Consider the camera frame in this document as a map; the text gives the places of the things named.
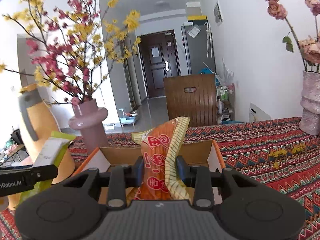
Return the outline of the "orange snack packet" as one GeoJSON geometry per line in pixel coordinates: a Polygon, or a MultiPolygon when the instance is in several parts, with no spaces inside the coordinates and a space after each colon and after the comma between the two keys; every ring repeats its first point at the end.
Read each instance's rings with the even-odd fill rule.
{"type": "Polygon", "coordinates": [[[182,142],[190,122],[180,116],[156,128],[132,133],[132,140],[141,146],[143,179],[132,189],[128,202],[133,200],[190,200],[188,188],[179,178],[176,168],[182,142]]]}

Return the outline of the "green snack packet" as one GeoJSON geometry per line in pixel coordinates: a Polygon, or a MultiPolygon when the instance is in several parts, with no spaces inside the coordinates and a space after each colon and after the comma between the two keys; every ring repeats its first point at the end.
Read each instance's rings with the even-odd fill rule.
{"type": "Polygon", "coordinates": [[[69,144],[76,138],[75,135],[53,131],[44,143],[33,167],[53,165],[57,168],[57,176],[45,179],[35,184],[34,189],[22,192],[19,204],[48,188],[52,183],[59,183],[72,175],[75,170],[75,162],[68,150],[69,144]]]}

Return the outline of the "red cardboard snack box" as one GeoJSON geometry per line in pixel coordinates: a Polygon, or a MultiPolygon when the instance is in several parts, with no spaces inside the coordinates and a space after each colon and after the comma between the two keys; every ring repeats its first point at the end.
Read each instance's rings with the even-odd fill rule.
{"type": "Polygon", "coordinates": [[[196,210],[211,210],[215,204],[211,180],[220,179],[224,167],[214,141],[183,145],[177,154],[160,143],[154,148],[147,144],[96,148],[68,184],[79,189],[87,185],[87,194],[110,210],[127,208],[140,188],[165,195],[151,198],[156,202],[172,200],[164,179],[167,160],[187,187],[185,200],[196,210]]]}

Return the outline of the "yellow thermos jug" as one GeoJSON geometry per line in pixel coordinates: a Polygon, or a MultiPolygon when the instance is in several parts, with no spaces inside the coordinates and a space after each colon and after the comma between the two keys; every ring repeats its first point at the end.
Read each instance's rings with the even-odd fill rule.
{"type": "MultiPolygon", "coordinates": [[[[52,115],[46,103],[40,96],[37,84],[33,83],[22,88],[18,97],[21,113],[20,133],[27,152],[32,160],[36,160],[46,140],[52,131],[60,132],[56,118],[52,115]]],[[[72,175],[75,162],[69,150],[66,151],[59,167],[58,175],[52,184],[57,184],[72,175]]],[[[15,210],[21,193],[10,195],[9,209],[15,210]]]]}

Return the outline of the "pink mushroom-shaped vase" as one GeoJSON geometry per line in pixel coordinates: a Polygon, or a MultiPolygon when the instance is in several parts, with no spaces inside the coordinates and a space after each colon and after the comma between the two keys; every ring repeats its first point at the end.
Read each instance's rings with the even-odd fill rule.
{"type": "Polygon", "coordinates": [[[108,139],[103,121],[108,116],[105,107],[98,107],[95,99],[73,106],[74,116],[68,124],[71,129],[80,131],[84,145],[89,153],[97,147],[108,147],[108,139]]]}

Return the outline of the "cluttered storage rack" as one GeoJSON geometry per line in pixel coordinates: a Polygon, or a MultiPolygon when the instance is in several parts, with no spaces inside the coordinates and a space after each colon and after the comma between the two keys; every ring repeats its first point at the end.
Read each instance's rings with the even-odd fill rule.
{"type": "Polygon", "coordinates": [[[228,124],[235,120],[234,84],[216,87],[217,124],[228,124]]]}

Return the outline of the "fallen yellow flowers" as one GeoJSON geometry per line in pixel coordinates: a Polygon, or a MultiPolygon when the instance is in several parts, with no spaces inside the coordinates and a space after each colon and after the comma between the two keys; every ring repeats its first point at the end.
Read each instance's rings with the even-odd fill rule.
{"type": "Polygon", "coordinates": [[[274,158],[273,167],[278,169],[281,159],[286,160],[289,155],[303,153],[305,150],[306,145],[304,143],[293,144],[286,148],[279,148],[278,150],[271,149],[268,156],[274,158]]]}

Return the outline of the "dark brown entrance door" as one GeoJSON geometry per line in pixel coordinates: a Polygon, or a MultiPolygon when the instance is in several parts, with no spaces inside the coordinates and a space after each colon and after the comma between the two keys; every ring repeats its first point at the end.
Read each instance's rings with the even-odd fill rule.
{"type": "Polygon", "coordinates": [[[140,36],[139,44],[148,98],[165,96],[164,78],[181,74],[173,30],[140,36]]]}

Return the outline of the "textured pink tall vase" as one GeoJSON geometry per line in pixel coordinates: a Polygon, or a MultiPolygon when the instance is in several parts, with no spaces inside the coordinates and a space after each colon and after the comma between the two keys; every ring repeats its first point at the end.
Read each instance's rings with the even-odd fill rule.
{"type": "Polygon", "coordinates": [[[300,129],[309,135],[319,135],[319,73],[303,72],[300,105],[303,108],[300,129]]]}

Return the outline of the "grey refrigerator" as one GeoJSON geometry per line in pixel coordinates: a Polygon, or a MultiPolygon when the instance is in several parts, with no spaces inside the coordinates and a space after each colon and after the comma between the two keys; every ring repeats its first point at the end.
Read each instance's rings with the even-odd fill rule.
{"type": "Polygon", "coordinates": [[[188,74],[216,72],[213,38],[209,23],[181,26],[188,74]]]}

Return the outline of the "pink and yellow blossom branches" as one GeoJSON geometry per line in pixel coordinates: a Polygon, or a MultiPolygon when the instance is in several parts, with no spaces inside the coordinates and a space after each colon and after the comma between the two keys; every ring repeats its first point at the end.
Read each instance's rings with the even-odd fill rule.
{"type": "Polygon", "coordinates": [[[50,16],[45,0],[21,0],[23,10],[4,16],[27,35],[38,86],[61,90],[67,94],[66,104],[78,106],[93,99],[114,64],[137,53],[140,38],[130,46],[124,42],[139,27],[140,12],[130,11],[121,23],[106,19],[119,1],[108,0],[100,10],[98,0],[68,0],[68,10],[55,7],[50,16]]]}

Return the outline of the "dried pink roses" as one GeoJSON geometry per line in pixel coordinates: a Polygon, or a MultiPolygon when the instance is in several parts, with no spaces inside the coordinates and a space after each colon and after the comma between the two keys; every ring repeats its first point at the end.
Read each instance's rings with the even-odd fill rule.
{"type": "Polygon", "coordinates": [[[264,0],[266,11],[288,27],[282,42],[297,52],[305,72],[319,73],[319,0],[264,0]]]}

